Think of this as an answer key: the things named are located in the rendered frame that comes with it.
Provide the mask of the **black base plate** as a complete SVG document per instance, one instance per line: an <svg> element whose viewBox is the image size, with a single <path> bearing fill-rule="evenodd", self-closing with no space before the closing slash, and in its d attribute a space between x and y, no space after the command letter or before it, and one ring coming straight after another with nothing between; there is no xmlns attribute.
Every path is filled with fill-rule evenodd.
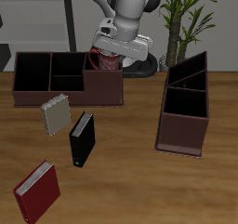
<svg viewBox="0 0 238 224"><path fill-rule="evenodd" d="M123 68L124 78L147 78L153 76L157 72L158 62L156 57L151 53L144 61L136 60L128 67Z"/></svg>

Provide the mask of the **white shelf unit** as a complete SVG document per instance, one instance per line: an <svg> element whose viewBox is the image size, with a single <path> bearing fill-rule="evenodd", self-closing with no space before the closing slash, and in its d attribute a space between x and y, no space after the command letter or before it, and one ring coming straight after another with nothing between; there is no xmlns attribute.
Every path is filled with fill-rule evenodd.
<svg viewBox="0 0 238 224"><path fill-rule="evenodd" d="M69 51L64 0L0 0L0 44L10 51Z"/></svg>

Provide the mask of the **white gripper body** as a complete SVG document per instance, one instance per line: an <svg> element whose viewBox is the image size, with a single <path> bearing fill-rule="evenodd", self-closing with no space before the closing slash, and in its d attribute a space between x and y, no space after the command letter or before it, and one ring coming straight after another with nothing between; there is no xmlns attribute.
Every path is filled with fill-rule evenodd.
<svg viewBox="0 0 238 224"><path fill-rule="evenodd" d="M115 54L144 61L147 59L149 49L152 47L152 39L139 34L131 42L121 42L113 36L97 31L93 37L92 44L97 48L108 50Z"/></svg>

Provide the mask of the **red book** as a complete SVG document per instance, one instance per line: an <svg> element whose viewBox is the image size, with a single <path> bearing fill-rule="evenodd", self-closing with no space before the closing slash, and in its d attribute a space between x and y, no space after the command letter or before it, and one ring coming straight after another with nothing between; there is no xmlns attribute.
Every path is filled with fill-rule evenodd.
<svg viewBox="0 0 238 224"><path fill-rule="evenodd" d="M13 189L13 193L25 222L35 224L60 197L55 166L44 160Z"/></svg>

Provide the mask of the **green pot plant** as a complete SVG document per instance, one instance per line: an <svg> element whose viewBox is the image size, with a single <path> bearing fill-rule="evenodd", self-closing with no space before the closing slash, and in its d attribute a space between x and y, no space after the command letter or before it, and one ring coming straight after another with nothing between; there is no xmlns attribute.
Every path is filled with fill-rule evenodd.
<svg viewBox="0 0 238 224"><path fill-rule="evenodd" d="M198 21L204 6L191 11L191 8L200 0L165 0L160 6L168 15L164 15L165 27L169 30L167 51L165 54L165 66L170 68L176 63L185 60L187 45L190 42L197 43L197 35L202 31L214 28L215 24L209 24L213 12L207 14Z"/></svg>

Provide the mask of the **grey book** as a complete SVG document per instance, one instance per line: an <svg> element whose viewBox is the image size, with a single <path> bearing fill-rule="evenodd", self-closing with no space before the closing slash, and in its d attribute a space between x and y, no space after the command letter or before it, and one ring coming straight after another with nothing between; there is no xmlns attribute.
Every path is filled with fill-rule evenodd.
<svg viewBox="0 0 238 224"><path fill-rule="evenodd" d="M40 107L46 134L53 136L71 121L68 97L60 94Z"/></svg>

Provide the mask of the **black book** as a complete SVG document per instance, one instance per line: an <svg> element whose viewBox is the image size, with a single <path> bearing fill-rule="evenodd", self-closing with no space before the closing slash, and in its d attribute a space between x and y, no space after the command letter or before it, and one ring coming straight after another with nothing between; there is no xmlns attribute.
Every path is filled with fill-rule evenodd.
<svg viewBox="0 0 238 224"><path fill-rule="evenodd" d="M83 112L69 134L73 165L83 167L96 143L94 114Z"/></svg>

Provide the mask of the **red patterned mug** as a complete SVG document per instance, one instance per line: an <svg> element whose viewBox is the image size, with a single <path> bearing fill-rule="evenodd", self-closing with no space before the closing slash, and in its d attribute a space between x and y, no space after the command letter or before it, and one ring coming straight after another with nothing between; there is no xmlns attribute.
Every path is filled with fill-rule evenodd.
<svg viewBox="0 0 238 224"><path fill-rule="evenodd" d="M95 63L91 58L91 54L98 55L98 63ZM111 52L103 52L96 48L92 48L88 53L88 59L97 71L117 71L119 69L121 55L114 55Z"/></svg>

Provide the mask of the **dark brown desk caddy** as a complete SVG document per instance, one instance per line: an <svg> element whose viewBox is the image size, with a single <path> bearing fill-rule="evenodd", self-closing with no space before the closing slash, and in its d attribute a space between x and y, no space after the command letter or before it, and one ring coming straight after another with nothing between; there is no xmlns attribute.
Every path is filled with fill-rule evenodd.
<svg viewBox="0 0 238 224"><path fill-rule="evenodd" d="M39 107L59 94L72 107L122 107L123 71L97 71L86 52L18 52L12 84L17 107Z"/></svg>
<svg viewBox="0 0 238 224"><path fill-rule="evenodd" d="M201 158L208 123L205 51L168 69L154 150Z"/></svg>

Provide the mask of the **black vertical post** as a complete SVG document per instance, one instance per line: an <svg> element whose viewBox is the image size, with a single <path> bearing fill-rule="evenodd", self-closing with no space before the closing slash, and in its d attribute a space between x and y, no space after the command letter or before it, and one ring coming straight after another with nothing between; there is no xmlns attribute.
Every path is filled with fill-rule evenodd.
<svg viewBox="0 0 238 224"><path fill-rule="evenodd" d="M67 32L69 38L69 48L71 52L76 51L76 40L73 21L73 5L72 0L64 0L65 16L67 24Z"/></svg>

